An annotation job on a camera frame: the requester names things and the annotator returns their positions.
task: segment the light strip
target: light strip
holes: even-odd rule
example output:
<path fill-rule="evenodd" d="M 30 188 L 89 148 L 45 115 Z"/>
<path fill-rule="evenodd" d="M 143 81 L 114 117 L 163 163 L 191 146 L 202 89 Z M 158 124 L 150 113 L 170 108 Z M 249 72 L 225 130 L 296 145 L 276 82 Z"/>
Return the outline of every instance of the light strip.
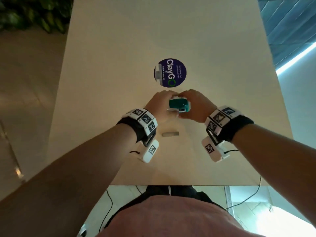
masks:
<path fill-rule="evenodd" d="M 310 47 L 308 47 L 305 51 L 298 54 L 296 57 L 294 57 L 289 62 L 285 63 L 282 67 L 280 67 L 278 70 L 276 70 L 276 74 L 280 75 L 283 71 L 286 71 L 288 68 L 293 66 L 299 59 L 303 58 L 307 53 L 309 53 L 311 50 L 313 50 L 316 47 L 316 42 L 314 42 Z"/>

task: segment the teal object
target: teal object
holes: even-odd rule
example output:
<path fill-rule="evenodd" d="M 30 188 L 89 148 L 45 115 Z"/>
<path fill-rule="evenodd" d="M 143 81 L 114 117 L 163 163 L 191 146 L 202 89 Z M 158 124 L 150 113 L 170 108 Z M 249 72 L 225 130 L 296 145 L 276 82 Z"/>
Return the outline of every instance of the teal object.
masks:
<path fill-rule="evenodd" d="M 186 98 L 176 98 L 169 100 L 170 109 L 176 109 L 181 112 L 188 112 L 191 109 L 190 102 Z"/>

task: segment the hand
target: hand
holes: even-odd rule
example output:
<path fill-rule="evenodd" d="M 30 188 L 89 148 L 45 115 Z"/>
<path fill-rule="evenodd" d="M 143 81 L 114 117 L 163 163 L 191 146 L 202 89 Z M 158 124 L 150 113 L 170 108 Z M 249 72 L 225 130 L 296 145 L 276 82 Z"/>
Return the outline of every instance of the hand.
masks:
<path fill-rule="evenodd" d="M 204 123 L 206 118 L 217 109 L 217 106 L 202 93 L 193 89 L 184 91 L 180 93 L 179 96 L 186 97 L 187 100 L 191 102 L 191 110 L 189 112 L 180 113 L 179 118 Z"/>
<path fill-rule="evenodd" d="M 169 108 L 169 100 L 177 95 L 178 93 L 175 91 L 157 92 L 147 103 L 145 109 L 154 115 L 158 124 L 163 123 L 170 118 L 175 118 L 179 115 L 179 112 L 167 111 L 167 109 Z"/>

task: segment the black pants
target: black pants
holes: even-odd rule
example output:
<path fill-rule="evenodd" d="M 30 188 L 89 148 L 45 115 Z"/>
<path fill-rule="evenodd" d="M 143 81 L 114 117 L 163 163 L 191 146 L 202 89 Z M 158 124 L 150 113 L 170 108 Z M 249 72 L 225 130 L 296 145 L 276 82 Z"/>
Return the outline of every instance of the black pants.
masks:
<path fill-rule="evenodd" d="M 181 196 L 181 197 L 187 197 L 187 198 L 194 198 L 200 201 L 204 201 L 210 204 L 217 205 L 218 207 L 224 209 L 220 205 L 214 203 L 211 201 L 211 199 L 205 194 L 204 192 L 197 192 L 191 185 L 171 185 L 171 195 L 172 196 Z M 128 207 L 131 207 L 135 204 L 139 204 L 143 202 L 144 200 L 148 199 L 149 197 L 153 195 L 169 195 L 169 189 L 168 185 L 149 185 L 147 186 L 146 191 L 138 196 L 136 199 L 132 200 L 128 204 L 121 207 L 106 223 L 105 227 L 108 227 L 111 220 L 114 218 L 115 215 L 117 215 L 118 212 L 127 209 Z"/>

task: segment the left hand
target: left hand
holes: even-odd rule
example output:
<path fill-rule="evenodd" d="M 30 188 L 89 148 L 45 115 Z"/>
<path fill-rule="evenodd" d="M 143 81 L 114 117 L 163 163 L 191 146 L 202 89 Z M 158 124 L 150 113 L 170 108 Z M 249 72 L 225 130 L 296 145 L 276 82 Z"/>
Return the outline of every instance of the left hand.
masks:
<path fill-rule="evenodd" d="M 164 123 L 168 119 L 175 118 L 179 115 L 178 111 L 167 111 L 169 109 L 169 100 L 177 96 L 175 91 L 157 92 L 147 103 L 145 109 L 154 115 L 158 124 Z"/>

